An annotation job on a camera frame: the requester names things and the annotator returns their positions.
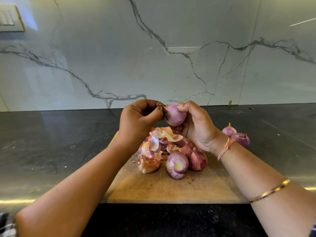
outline light switch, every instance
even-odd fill
[[[15,5],[0,4],[0,32],[24,31],[24,27]]]

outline backsplash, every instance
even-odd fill
[[[0,32],[0,111],[316,102],[316,0],[0,4],[26,28]]]

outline forearm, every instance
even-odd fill
[[[113,143],[16,217],[24,236],[80,236],[96,206],[132,153]]]
[[[215,156],[222,152],[227,139],[218,133],[211,148]],[[221,161],[249,200],[286,179],[238,143],[231,145]],[[295,183],[253,203],[252,207],[269,236],[307,236],[316,221],[316,197]]]

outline person's left hand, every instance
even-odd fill
[[[151,127],[164,119],[163,103],[156,100],[143,99],[123,109],[121,114],[117,141],[127,145],[135,153],[148,136]]]

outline bracelet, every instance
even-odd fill
[[[250,203],[254,203],[254,202],[257,202],[258,200],[262,200],[262,199],[268,197],[269,195],[272,195],[272,194],[274,194],[275,192],[282,190],[282,189],[283,189],[284,187],[286,187],[290,182],[291,182],[291,180],[290,180],[289,178],[287,178],[285,181],[282,182],[282,184],[278,185],[277,187],[273,188],[273,189],[270,190],[270,191],[267,191],[267,192],[263,193],[263,194],[260,195],[260,196],[257,196],[255,199],[251,200]]]
[[[218,161],[222,158],[223,154],[228,150],[228,148],[231,146],[231,144],[234,143],[234,141],[235,141],[234,139],[228,138],[227,143],[226,143],[223,151],[221,152],[221,154],[217,158]]]

